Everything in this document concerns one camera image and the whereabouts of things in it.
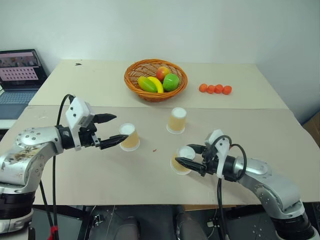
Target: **green apple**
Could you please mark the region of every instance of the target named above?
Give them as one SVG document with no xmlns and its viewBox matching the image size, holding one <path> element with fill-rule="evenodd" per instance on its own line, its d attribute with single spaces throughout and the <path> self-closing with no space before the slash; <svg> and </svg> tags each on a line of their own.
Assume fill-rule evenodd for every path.
<svg viewBox="0 0 320 240">
<path fill-rule="evenodd" d="M 175 75 L 174 73 L 169 73 L 164 77 L 163 88 L 167 92 L 171 92 L 171 91 L 178 88 L 179 83 L 180 83 L 179 77 L 177 75 Z"/>
</svg>

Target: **robotic arm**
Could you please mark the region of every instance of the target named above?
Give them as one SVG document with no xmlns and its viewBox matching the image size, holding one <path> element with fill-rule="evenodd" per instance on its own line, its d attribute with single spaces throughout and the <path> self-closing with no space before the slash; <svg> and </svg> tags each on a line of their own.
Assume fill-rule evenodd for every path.
<svg viewBox="0 0 320 240">
<path fill-rule="evenodd" d="M 320 240 L 305 213 L 298 187 L 289 179 L 275 173 L 261 160 L 249 158 L 243 177 L 244 158 L 228 156 L 230 143 L 221 130 L 216 130 L 205 140 L 205 145 L 190 144 L 195 153 L 201 154 L 202 163 L 177 157 L 184 167 L 197 171 L 201 176 L 217 174 L 227 181 L 239 182 L 251 190 L 270 216 L 279 240 Z"/>
<path fill-rule="evenodd" d="M 66 111 L 67 127 L 61 125 L 28 128 L 16 137 L 12 149 L 0 156 L 0 234 L 29 226 L 35 192 L 47 161 L 64 150 L 95 146 L 101 150 L 124 141 L 127 135 L 106 140 L 96 136 L 95 123 L 105 123 L 117 116 L 94 114 L 91 106 L 72 97 Z"/>
</svg>

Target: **floor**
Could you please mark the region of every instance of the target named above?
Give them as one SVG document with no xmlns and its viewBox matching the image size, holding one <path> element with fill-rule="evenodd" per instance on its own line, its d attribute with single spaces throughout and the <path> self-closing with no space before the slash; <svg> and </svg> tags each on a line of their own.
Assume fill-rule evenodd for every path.
<svg viewBox="0 0 320 240">
<path fill-rule="evenodd" d="M 97 206 L 92 215 L 104 216 L 104 222 L 90 231 L 90 240 L 113 240 L 123 219 L 136 217 L 140 222 L 141 240 L 176 240 L 174 217 L 183 208 L 178 205 L 131 205 Z M 214 209 L 189 211 L 209 236 L 213 228 L 207 227 L 207 221 L 215 215 Z M 61 240 L 77 240 L 81 221 L 75 218 L 58 216 L 59 236 Z M 36 239 L 48 239 L 49 224 L 46 213 L 35 210 L 32 226 L 36 229 Z M 254 214 L 228 221 L 231 240 L 274 240 L 273 224 L 265 213 Z M 209 240 L 219 240 L 217 228 Z"/>
</svg>

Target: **fruit basket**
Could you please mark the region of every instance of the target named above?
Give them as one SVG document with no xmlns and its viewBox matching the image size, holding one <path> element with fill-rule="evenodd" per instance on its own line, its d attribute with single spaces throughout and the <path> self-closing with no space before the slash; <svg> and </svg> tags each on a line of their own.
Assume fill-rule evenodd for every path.
<svg viewBox="0 0 320 240">
<path fill-rule="evenodd" d="M 180 82 L 177 89 L 163 93 L 142 90 L 139 87 L 138 78 L 140 76 L 155 77 L 158 68 L 162 66 L 167 67 L 171 73 L 176 74 L 179 77 Z M 142 99 L 149 102 L 161 102 L 181 93 L 187 87 L 188 77 L 179 66 L 171 62 L 160 59 L 145 59 L 138 61 L 127 68 L 124 74 L 124 81 L 128 88 L 138 94 Z"/>
</svg>

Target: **laptop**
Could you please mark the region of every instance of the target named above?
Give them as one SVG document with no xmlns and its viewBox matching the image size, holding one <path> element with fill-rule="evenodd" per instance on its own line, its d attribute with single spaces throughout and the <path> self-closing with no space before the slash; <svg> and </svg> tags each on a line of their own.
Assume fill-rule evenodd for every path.
<svg viewBox="0 0 320 240">
<path fill-rule="evenodd" d="M 0 119 L 17 119 L 46 79 L 36 50 L 0 51 Z"/>
</svg>

